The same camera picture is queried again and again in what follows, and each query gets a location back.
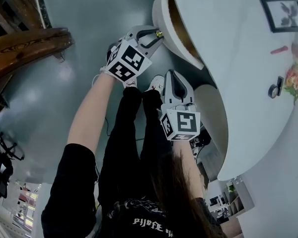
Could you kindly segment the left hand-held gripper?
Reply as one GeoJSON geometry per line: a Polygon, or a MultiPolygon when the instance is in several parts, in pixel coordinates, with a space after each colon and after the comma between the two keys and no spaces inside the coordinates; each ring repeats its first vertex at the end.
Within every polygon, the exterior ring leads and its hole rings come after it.
{"type": "Polygon", "coordinates": [[[158,32],[160,29],[151,25],[134,26],[108,49],[105,71],[120,82],[141,75],[151,66],[150,57],[163,43],[163,37],[152,40],[152,34],[158,32]]]}

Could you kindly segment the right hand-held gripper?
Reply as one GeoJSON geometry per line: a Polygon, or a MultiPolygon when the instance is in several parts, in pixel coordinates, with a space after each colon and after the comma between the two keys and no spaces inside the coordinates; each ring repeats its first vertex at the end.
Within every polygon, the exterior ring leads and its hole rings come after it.
{"type": "Polygon", "coordinates": [[[200,134],[200,113],[193,103],[191,84],[177,71],[170,69],[164,79],[164,101],[188,103],[185,105],[161,106],[160,123],[169,141],[190,141],[200,134]]]}

